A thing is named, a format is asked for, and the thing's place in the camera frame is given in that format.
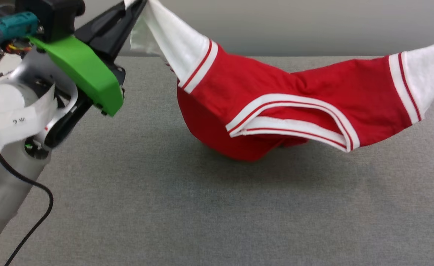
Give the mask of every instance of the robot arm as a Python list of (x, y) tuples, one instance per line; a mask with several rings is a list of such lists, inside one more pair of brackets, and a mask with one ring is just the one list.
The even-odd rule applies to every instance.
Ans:
[(33, 185), (51, 211), (36, 180), (84, 114), (120, 110), (126, 73), (115, 60), (145, 5), (119, 3), (75, 30), (68, 17), (83, 0), (0, 3), (0, 234)]

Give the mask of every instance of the gray wall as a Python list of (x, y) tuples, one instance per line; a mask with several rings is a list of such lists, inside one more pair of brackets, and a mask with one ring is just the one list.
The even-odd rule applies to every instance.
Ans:
[[(118, 0), (86, 0), (78, 25)], [(434, 0), (161, 0), (229, 52), (384, 55), (434, 43)], [(129, 44), (124, 55), (131, 55)]]

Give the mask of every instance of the red stripe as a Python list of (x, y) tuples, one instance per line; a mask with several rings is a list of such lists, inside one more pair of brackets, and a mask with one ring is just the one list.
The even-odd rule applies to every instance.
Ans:
[(416, 104), (416, 101), (414, 101), (413, 94), (411, 93), (411, 89), (408, 86), (408, 82), (406, 81), (406, 75), (404, 74), (404, 67), (403, 67), (403, 57), (401, 56), (401, 53), (398, 54), (399, 59), (399, 68), (401, 69), (401, 76), (403, 77), (404, 86), (406, 87), (406, 90), (408, 91), (409, 98), (411, 98), (411, 101), (413, 102), (414, 108), (416, 109), (416, 114), (418, 115), (418, 120), (421, 121), (421, 113), (419, 111), (419, 108)]
[(169, 67), (169, 69), (171, 69), (171, 72), (173, 72), (173, 73), (174, 73), (174, 70), (173, 70), (173, 68), (171, 67), (171, 65), (170, 65), (170, 64), (166, 63), (165, 65), (167, 65), (167, 66)]
[(192, 75), (189, 77), (189, 79), (187, 80), (187, 82), (184, 84), (184, 86), (181, 89), (186, 89), (186, 87), (189, 85), (190, 81), (192, 81), (192, 79), (195, 77), (195, 75), (197, 74), (197, 72), (199, 71), (199, 69), (202, 67), (202, 65), (204, 64), (204, 62), (207, 60), (207, 58), (210, 55), (210, 51), (212, 50), (212, 41), (209, 40), (209, 49), (207, 50), (207, 54), (205, 55), (204, 59), (202, 60), (202, 62), (200, 62), (199, 66), (196, 68), (196, 70), (192, 73)]
[[(310, 103), (302, 103), (302, 102), (294, 102), (294, 101), (275, 101), (275, 102), (269, 102), (266, 103), (264, 105), (261, 105), (259, 108), (255, 109), (253, 112), (251, 112), (248, 116), (246, 116), (246, 118), (244, 120), (242, 120), (237, 126), (235, 126), (234, 128), (232, 128), (230, 130), (234, 131), (236, 128), (238, 128), (239, 126), (243, 125), (254, 113), (256, 113), (257, 111), (259, 111), (260, 109), (262, 109), (263, 107), (270, 105), (270, 104), (279, 104), (279, 103), (295, 103), (295, 104), (305, 104), (305, 105), (310, 105), (310, 106), (317, 106), (317, 107), (322, 107), (325, 109), (324, 106), (319, 106), (316, 104), (310, 104)], [(347, 136), (349, 137), (349, 141), (350, 141), (350, 146), (349, 146), (349, 150), (352, 150), (353, 148), (353, 141), (352, 141), (352, 137), (349, 135), (347, 129), (345, 128), (345, 126), (343, 125), (342, 121), (340, 121), (340, 118), (338, 118), (335, 113), (334, 116), (337, 118), (337, 120), (339, 120), (340, 125), (342, 125), (342, 128), (344, 129), (344, 131), (347, 133)]]
[(338, 142), (336, 142), (334, 140), (331, 140), (329, 138), (325, 138), (325, 137), (322, 137), (320, 135), (316, 135), (316, 134), (313, 134), (313, 133), (307, 133), (307, 132), (302, 132), (302, 131), (297, 131), (297, 130), (289, 130), (289, 129), (279, 129), (279, 128), (252, 128), (252, 129), (246, 129), (246, 131), (257, 131), (257, 130), (275, 130), (275, 131), (283, 131), (283, 132), (284, 131), (288, 131), (288, 132), (302, 133), (302, 134), (306, 134), (306, 135), (311, 135), (311, 136), (315, 136), (315, 137), (318, 137), (318, 138), (322, 138), (322, 139), (325, 139), (327, 141), (330, 141), (331, 143), (335, 143), (335, 144), (341, 146), (342, 148), (347, 148), (342, 143), (338, 143)]

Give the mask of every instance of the fabric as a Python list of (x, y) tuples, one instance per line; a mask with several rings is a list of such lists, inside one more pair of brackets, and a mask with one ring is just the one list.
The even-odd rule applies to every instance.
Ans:
[(131, 45), (165, 59), (189, 130), (236, 160), (307, 140), (350, 152), (423, 120), (434, 99), (434, 45), (290, 74), (228, 54), (158, 0), (148, 2)]

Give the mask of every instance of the white stripe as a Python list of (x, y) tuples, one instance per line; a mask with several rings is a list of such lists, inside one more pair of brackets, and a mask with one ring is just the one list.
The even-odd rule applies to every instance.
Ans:
[(403, 75), (401, 73), (401, 66), (399, 65), (399, 54), (392, 54), (389, 56), (389, 64), (391, 70), (391, 77), (393, 78), (394, 87), (398, 92), (399, 98), (408, 112), (411, 123), (419, 122), (416, 108), (414, 107), (411, 97), (409, 97), (408, 88), (404, 85)]
[(187, 87), (184, 88), (185, 92), (192, 93), (192, 91), (197, 87), (197, 85), (199, 85), (199, 83), (202, 81), (202, 79), (205, 77), (210, 67), (214, 63), (218, 53), (218, 46), (214, 41), (211, 41), (211, 43), (212, 43), (212, 47), (210, 48), (209, 56), (207, 57), (206, 61), (202, 64), (200, 69), (197, 71), (195, 76), (191, 79)]
[[(408, 56), (407, 52), (401, 53), (401, 62), (403, 63), (404, 76), (406, 78), (406, 84), (408, 84), (408, 87), (406, 89), (408, 89), (413, 96), (412, 102), (414, 104), (414, 108), (416, 108), (416, 106), (417, 106), (419, 109), (419, 107), (421, 105), (419, 105), (419, 102), (416, 99), (416, 94), (415, 94), (416, 88), (413, 86), (411, 79), (410, 79), (410, 75), (409, 75), (410, 70), (409, 70), (409, 65), (407, 63), (407, 56)], [(416, 113), (416, 120), (419, 120), (418, 113), (417, 113), (416, 109), (414, 110), (414, 112)], [(424, 112), (421, 112), (421, 110), (419, 110), (419, 115), (421, 116), (421, 120), (425, 119)]]
[(194, 72), (196, 71), (196, 69), (200, 66), (200, 64), (202, 63), (202, 61), (204, 61), (204, 59), (206, 59), (206, 55), (207, 55), (207, 53), (209, 51), (209, 45), (210, 45), (210, 39), (209, 38), (205, 38), (203, 46), (206, 49), (203, 50), (203, 53), (196, 59), (196, 61), (194, 62), (194, 64), (192, 64), (192, 66), (189, 67), (189, 69), (191, 69), (191, 71), (188, 71), (188, 73), (186, 74), (186, 76), (179, 77), (180, 78), (180, 82), (179, 82), (178, 86), (180, 88), (182, 88), (187, 83), (187, 81), (191, 78), (192, 74), (194, 74)]
[(315, 141), (326, 143), (339, 150), (349, 152), (349, 150), (339, 145), (345, 144), (345, 137), (334, 131), (320, 127), (315, 123), (293, 119), (278, 119), (267, 116), (259, 116), (240, 131), (237, 135), (256, 135), (256, 134), (278, 134), (307, 138)]
[[(271, 102), (280, 102), (280, 101), (285, 101), (285, 102), (269, 104)], [(226, 126), (227, 131), (229, 131), (230, 136), (234, 136), (239, 131), (241, 131), (245, 126), (247, 126), (252, 119), (257, 117), (263, 111), (270, 108), (285, 107), (285, 106), (299, 107), (299, 108), (312, 108), (312, 109), (318, 109), (324, 111), (325, 113), (328, 113), (334, 119), (335, 123), (337, 123), (337, 126), (339, 127), (340, 131), (345, 137), (346, 140), (345, 143), (347, 143), (347, 149), (354, 150), (360, 147), (360, 139), (357, 135), (357, 132), (355, 131), (355, 129), (353, 128), (352, 124), (347, 119), (347, 117), (339, 109), (335, 108), (335, 106), (326, 103), (324, 101), (320, 101), (313, 98), (291, 95), (291, 94), (274, 93), (274, 94), (266, 94), (256, 98), (254, 101), (252, 101), (247, 106), (245, 106), (245, 108), (243, 108), (242, 111), (229, 124), (227, 124)], [(350, 143), (349, 138), (351, 138), (353, 142), (352, 148), (350, 148), (349, 145)]]

